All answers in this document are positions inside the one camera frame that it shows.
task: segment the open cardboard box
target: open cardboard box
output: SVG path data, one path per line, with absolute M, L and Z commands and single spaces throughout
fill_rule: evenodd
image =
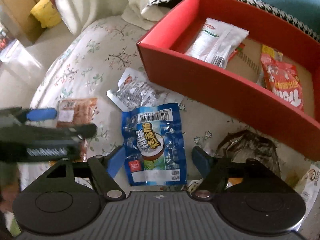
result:
M 293 60 L 301 79 L 305 113 L 256 85 L 256 67 L 243 55 L 236 55 L 226 70 L 184 55 L 207 17 L 248 30 L 243 53 L 257 66 L 261 44 L 281 51 L 285 61 Z M 152 82 L 235 117 L 314 161 L 320 160 L 320 44 L 295 26 L 237 0 L 183 0 L 137 46 Z

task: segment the round black disc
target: round black disc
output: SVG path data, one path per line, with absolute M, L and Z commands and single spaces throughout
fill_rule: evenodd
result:
M 76 192 L 22 192 L 14 201 L 14 215 L 25 230 L 41 235 L 60 235 L 90 223 L 100 211 L 99 196 L 77 185 Z
M 229 223 L 257 234 L 280 234 L 292 230 L 306 208 L 297 193 L 235 193 L 217 196 L 217 207 Z

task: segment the wooden cabinet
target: wooden cabinet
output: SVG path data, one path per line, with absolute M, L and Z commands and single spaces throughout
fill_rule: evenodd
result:
M 30 43 L 34 43 L 44 31 L 40 22 L 30 14 L 30 10 L 40 0 L 0 0 L 2 11 L 11 19 L 19 30 L 19 36 L 24 36 Z

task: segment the white package with logo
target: white package with logo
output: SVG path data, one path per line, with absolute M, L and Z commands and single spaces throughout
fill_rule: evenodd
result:
M 107 96 L 123 111 L 129 112 L 140 106 L 159 106 L 178 103 L 183 95 L 151 83 L 140 71 L 127 68 L 118 82 L 119 89 L 108 90 Z
M 306 219 L 316 201 L 320 189 L 320 169 L 316 166 L 310 166 L 309 171 L 300 179 L 294 190 L 301 195 L 306 203 L 306 213 L 303 220 Z
M 207 18 L 196 41 L 185 54 L 225 69 L 230 54 L 248 34 L 234 25 Z

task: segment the red logo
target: red logo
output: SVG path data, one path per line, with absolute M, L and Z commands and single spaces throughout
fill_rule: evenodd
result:
M 215 29 L 215 27 L 213 27 L 213 26 L 211 26 L 211 25 L 209 25 L 209 24 L 205 24 L 204 26 L 207 26 L 208 28 L 210 28 L 210 29 Z
M 141 171 L 141 164 L 138 160 L 129 162 L 129 167 L 131 172 Z

